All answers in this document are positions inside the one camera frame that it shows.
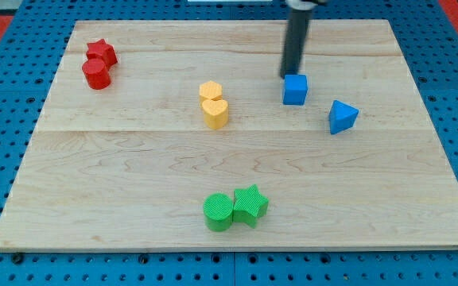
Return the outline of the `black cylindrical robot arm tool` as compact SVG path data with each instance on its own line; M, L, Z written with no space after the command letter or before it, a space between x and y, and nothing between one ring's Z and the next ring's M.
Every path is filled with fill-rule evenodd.
M317 6L326 6L329 0L286 0L289 14L281 54L279 75L296 75L301 66L309 23Z

